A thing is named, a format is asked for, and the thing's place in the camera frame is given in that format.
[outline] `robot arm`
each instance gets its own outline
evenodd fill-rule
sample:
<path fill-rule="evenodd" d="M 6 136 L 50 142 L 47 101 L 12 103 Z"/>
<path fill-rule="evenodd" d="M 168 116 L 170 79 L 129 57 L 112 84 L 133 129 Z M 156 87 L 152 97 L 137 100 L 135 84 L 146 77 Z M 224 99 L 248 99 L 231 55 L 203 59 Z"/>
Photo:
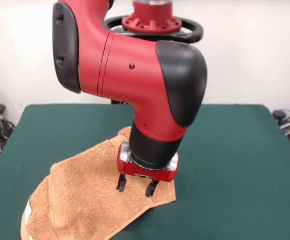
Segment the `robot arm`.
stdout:
<path fill-rule="evenodd" d="M 109 32 L 103 22 L 112 4 L 113 0 L 60 0 L 54 5 L 56 74 L 70 91 L 131 104 L 135 116 L 129 145 L 119 152 L 119 171 L 171 181 L 176 169 L 171 174 L 167 167 L 201 106 L 206 63 L 196 48 L 184 43 Z M 121 160 L 124 151 L 127 158 Z"/>

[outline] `green table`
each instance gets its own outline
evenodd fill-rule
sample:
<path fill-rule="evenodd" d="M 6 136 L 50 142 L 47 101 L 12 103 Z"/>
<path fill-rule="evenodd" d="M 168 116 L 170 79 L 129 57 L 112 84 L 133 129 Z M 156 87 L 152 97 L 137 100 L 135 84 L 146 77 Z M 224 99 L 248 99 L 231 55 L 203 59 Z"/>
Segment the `green table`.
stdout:
<path fill-rule="evenodd" d="M 112 138 L 132 115 L 126 105 L 29 106 L 0 157 L 0 240 L 20 239 L 28 197 L 53 163 Z M 266 108 L 203 106 L 179 154 L 177 201 L 114 239 L 290 240 L 290 143 Z"/>

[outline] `brown towel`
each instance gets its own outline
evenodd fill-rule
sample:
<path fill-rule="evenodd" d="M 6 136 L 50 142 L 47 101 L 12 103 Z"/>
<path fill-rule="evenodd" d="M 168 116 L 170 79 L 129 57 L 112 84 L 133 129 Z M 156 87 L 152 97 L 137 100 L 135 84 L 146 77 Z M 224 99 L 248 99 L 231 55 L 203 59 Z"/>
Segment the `brown towel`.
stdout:
<path fill-rule="evenodd" d="M 22 240 L 110 239 L 146 210 L 175 201 L 173 182 L 159 183 L 152 198 L 145 197 L 149 179 L 127 176 L 124 193 L 116 190 L 118 148 L 129 134 L 125 128 L 117 137 L 53 165 L 28 201 Z"/>

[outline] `black rubber cover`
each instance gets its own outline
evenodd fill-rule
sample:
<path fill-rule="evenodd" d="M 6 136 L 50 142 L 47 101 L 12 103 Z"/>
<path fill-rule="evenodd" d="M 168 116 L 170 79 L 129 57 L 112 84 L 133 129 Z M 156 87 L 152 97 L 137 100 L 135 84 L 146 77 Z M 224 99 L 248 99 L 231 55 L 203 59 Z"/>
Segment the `black rubber cover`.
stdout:
<path fill-rule="evenodd" d="M 76 18 L 71 9 L 62 2 L 54 4 L 52 34 L 57 78 L 64 88 L 80 93 Z"/>
<path fill-rule="evenodd" d="M 158 171 L 166 168 L 177 152 L 182 139 L 173 142 L 155 141 L 142 134 L 135 123 L 129 138 L 129 157 L 138 166 Z"/>
<path fill-rule="evenodd" d="M 111 9 L 111 7 L 113 6 L 115 0 L 109 0 L 109 9 Z"/>
<path fill-rule="evenodd" d="M 205 59 L 195 47 L 180 42 L 158 41 L 156 48 L 171 113 L 178 125 L 189 127 L 205 95 Z"/>

